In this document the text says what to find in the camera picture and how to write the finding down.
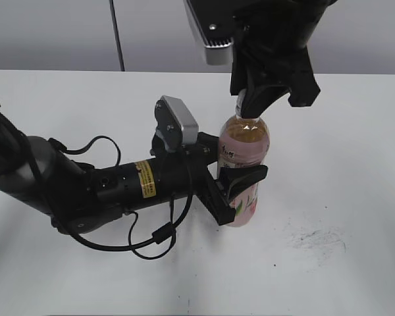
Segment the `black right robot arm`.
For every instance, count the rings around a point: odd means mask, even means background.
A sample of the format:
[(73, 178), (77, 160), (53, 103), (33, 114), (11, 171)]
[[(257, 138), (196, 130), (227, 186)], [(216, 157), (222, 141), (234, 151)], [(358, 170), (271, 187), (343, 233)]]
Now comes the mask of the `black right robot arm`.
[(257, 1), (236, 12), (230, 93), (256, 119), (282, 96), (310, 107), (320, 94), (307, 44), (334, 1)]

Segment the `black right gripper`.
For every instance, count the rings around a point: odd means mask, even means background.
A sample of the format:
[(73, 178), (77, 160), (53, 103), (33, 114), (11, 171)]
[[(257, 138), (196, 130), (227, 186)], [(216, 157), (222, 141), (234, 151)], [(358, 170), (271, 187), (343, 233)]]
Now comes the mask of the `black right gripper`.
[(230, 92), (245, 90), (242, 118), (257, 118), (284, 95), (310, 107), (320, 93), (307, 44), (319, 13), (237, 13)]

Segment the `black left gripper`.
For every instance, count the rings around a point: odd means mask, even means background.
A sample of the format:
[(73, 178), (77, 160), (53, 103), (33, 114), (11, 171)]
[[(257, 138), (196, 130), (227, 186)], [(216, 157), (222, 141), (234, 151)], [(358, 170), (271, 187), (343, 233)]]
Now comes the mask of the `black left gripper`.
[(149, 160), (156, 185), (156, 198), (163, 203), (170, 198), (195, 195), (212, 214), (218, 225), (234, 220), (232, 201), (242, 192), (266, 178), (269, 168), (255, 165), (244, 168), (221, 167), (219, 185), (207, 166), (218, 160), (219, 137), (199, 132), (194, 145), (181, 147), (174, 153), (165, 150), (154, 136)]

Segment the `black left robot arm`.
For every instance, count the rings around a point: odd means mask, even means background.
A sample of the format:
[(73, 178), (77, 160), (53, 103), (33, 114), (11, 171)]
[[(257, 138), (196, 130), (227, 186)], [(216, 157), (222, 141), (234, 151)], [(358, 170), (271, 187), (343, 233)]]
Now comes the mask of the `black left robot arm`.
[(51, 218), (63, 234), (91, 232), (129, 211), (172, 199), (197, 197), (217, 224), (231, 223), (230, 202), (263, 180), (267, 167), (222, 169), (219, 139), (200, 132), (181, 99), (164, 95), (155, 105), (151, 157), (99, 169), (72, 159), (56, 139), (27, 136), (0, 113), (0, 191)]

